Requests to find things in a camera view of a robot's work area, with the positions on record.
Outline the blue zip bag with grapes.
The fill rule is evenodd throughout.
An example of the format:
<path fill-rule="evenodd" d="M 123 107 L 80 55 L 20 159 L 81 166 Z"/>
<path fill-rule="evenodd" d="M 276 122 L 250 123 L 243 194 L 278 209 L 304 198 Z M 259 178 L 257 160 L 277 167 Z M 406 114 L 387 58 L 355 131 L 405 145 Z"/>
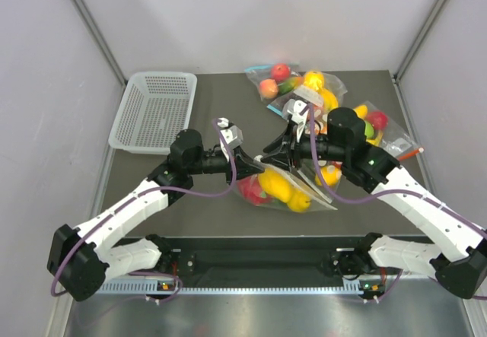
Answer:
<path fill-rule="evenodd" d="M 292 119 L 296 123 L 309 120 L 309 105 L 322 108 L 324 99 L 311 88 L 300 85 L 293 91 L 277 97 L 266 107 L 283 119 Z"/>

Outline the clear bag with lemon banana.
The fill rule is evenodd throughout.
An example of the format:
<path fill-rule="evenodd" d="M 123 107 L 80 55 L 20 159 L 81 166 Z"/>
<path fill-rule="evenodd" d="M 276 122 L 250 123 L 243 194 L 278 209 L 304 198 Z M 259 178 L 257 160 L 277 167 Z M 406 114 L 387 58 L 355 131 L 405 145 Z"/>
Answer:
<path fill-rule="evenodd" d="M 320 71 L 308 71 L 304 74 L 304 86 L 316 91 L 323 98 L 322 107 L 326 112 L 338 108 L 348 92 L 345 84 L 335 75 Z"/>

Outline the green fake apple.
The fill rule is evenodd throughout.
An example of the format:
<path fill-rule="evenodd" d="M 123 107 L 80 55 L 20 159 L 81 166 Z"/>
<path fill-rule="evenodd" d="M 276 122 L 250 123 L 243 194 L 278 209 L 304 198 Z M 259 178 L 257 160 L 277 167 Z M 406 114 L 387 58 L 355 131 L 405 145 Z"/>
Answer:
<path fill-rule="evenodd" d="M 374 137 L 374 127 L 367 121 L 364 121 L 365 128 L 364 128 L 364 135 L 366 136 L 367 139 L 371 139 Z"/>

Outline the yellow fake mango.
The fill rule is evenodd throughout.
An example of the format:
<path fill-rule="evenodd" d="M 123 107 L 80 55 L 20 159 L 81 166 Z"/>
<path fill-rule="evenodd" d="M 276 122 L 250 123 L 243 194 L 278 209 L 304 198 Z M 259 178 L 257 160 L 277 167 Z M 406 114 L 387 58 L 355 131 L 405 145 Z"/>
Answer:
<path fill-rule="evenodd" d="M 296 189 L 286 205 L 290 210 L 302 213 L 309 209 L 311 201 L 312 199 L 308 194 Z"/>
<path fill-rule="evenodd" d="M 264 192 L 281 202 L 287 203 L 294 192 L 293 186 L 271 168 L 266 168 L 257 178 Z"/>

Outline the white perforated plastic basket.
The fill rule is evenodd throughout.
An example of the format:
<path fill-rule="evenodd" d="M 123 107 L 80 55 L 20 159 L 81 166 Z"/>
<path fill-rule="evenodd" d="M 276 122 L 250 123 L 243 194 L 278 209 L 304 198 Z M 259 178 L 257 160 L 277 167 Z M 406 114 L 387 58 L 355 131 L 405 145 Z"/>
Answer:
<path fill-rule="evenodd" d="M 110 130 L 110 147 L 132 154 L 169 154 L 176 135 L 189 127 L 196 86 L 191 73 L 135 73 Z"/>

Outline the polka dot zip bag front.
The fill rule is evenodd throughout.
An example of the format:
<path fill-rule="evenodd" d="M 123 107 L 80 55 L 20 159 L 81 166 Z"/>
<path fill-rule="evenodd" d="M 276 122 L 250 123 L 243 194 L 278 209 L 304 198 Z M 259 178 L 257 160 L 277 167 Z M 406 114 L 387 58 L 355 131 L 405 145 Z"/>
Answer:
<path fill-rule="evenodd" d="M 236 192 L 256 207 L 292 211 L 298 214 L 335 211 L 332 199 L 306 176 L 297 176 L 271 164 L 236 184 Z"/>

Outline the red fake strawberry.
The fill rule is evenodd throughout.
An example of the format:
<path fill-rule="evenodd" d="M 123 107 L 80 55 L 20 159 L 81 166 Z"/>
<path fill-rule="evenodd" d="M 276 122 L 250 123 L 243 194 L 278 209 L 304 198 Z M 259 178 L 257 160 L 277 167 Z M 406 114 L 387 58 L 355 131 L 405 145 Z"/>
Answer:
<path fill-rule="evenodd" d="M 267 195 L 259 184 L 257 176 L 249 176 L 237 182 L 240 194 L 255 206 L 268 204 L 272 197 Z"/>

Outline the red fake apple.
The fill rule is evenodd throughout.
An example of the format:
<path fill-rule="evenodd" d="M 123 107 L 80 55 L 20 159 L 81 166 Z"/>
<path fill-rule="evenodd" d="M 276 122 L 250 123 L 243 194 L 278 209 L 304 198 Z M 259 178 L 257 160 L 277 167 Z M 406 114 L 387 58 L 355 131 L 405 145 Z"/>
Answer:
<path fill-rule="evenodd" d="M 275 64 L 271 67 L 270 76 L 276 82 L 282 82 L 291 75 L 291 69 L 284 63 Z"/>

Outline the polka dot zip bag right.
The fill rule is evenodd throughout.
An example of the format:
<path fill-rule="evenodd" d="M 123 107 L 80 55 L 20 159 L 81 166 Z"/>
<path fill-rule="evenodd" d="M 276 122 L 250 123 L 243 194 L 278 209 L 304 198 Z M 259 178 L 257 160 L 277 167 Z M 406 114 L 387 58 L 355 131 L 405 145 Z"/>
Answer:
<path fill-rule="evenodd" d="M 333 197 L 329 191 L 334 190 L 341 180 L 339 163 L 318 159 L 317 171 L 309 146 L 311 129 L 314 129 L 315 139 L 318 140 L 326 133 L 326 125 L 318 119 L 311 122 L 309 105 L 302 101 L 294 105 L 289 123 L 292 124 L 291 148 L 294 150 L 291 173 L 302 189 L 310 195 L 312 203 L 316 203 L 315 208 L 320 205 L 334 209 Z"/>

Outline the fake peach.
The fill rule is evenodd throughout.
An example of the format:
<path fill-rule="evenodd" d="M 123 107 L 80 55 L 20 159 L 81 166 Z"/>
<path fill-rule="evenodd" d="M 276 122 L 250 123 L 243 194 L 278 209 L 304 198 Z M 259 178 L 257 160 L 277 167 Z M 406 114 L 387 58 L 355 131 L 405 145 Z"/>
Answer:
<path fill-rule="evenodd" d="M 259 83 L 259 94 L 263 99 L 274 99 L 279 94 L 279 86 L 271 78 L 262 80 Z"/>

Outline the orange zip bag with fruit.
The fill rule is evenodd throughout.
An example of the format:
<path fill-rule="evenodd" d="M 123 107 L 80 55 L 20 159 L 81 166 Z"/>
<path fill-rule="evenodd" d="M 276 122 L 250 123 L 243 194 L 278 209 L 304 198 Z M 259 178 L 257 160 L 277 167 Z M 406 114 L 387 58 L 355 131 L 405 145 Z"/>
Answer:
<path fill-rule="evenodd" d="M 372 103 L 366 101 L 356 106 L 354 111 L 360 119 L 367 120 L 374 127 L 374 137 L 366 138 L 367 142 L 384 149 L 399 161 L 424 152 L 424 148 L 418 145 L 402 127 Z"/>

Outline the polka dot zip bag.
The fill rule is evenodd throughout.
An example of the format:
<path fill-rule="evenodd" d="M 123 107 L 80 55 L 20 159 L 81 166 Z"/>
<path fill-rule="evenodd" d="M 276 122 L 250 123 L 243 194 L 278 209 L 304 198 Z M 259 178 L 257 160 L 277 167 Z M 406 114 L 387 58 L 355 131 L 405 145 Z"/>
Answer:
<path fill-rule="evenodd" d="M 326 133 L 326 125 L 318 119 L 311 122 L 309 105 L 302 101 L 294 105 L 289 123 L 292 124 L 291 148 L 294 150 L 291 173 L 302 189 L 310 195 L 312 203 L 316 203 L 315 208 L 320 205 L 334 209 L 333 197 L 329 191 L 334 190 L 341 180 L 339 163 L 318 159 L 317 171 L 309 146 L 311 129 L 314 129 L 315 139 L 318 140 Z"/>
<path fill-rule="evenodd" d="M 256 207 L 292 211 L 298 214 L 335 211 L 332 199 L 306 176 L 297 176 L 271 164 L 236 184 L 236 192 Z"/>

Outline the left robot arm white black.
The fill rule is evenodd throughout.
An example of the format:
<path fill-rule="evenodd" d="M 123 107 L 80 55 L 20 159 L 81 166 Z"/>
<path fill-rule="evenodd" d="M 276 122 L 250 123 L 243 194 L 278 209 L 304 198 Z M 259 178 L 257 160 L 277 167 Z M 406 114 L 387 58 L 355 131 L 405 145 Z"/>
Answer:
<path fill-rule="evenodd" d="M 219 143 L 205 150 L 195 129 L 179 132 L 162 164 L 115 205 L 76 227 L 67 224 L 53 234 L 47 269 L 53 275 L 51 294 L 69 294 L 76 301 L 94 295 L 107 281 L 131 272 L 152 269 L 165 273 L 172 255 L 162 238 L 147 236 L 120 246 L 127 233 L 152 215 L 169 208 L 184 195 L 194 195 L 193 176 L 223 173 L 233 187 L 237 181 L 263 172 L 260 163 L 242 149 L 236 126 L 216 129 Z"/>

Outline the clear bag with apple peach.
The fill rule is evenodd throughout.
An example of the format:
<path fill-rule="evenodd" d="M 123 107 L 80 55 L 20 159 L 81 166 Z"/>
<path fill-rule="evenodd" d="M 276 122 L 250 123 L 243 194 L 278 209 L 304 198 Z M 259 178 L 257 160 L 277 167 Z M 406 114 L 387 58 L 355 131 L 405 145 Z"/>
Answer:
<path fill-rule="evenodd" d="M 256 86 L 261 101 L 271 103 L 303 83 L 297 69 L 295 64 L 275 63 L 245 68 L 244 74 Z"/>

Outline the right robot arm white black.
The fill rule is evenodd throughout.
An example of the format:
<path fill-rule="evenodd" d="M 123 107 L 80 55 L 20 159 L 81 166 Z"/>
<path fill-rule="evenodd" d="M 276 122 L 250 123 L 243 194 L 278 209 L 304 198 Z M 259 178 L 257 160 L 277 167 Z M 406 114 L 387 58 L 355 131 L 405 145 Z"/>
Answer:
<path fill-rule="evenodd" d="M 348 266 L 359 275 L 379 268 L 421 274 L 457 297 L 473 299 L 486 278 L 486 231 L 435 198 L 394 156 L 367 142 L 364 120 L 354 110 L 332 110 L 324 134 L 315 132 L 313 114 L 298 101 L 285 115 L 286 130 L 264 148 L 262 163 L 290 170 L 299 169 L 304 159 L 315 165 L 338 161 L 342 175 L 367 196 L 337 200 L 363 205 L 378 199 L 430 240 L 407 242 L 369 233 L 355 246 Z"/>

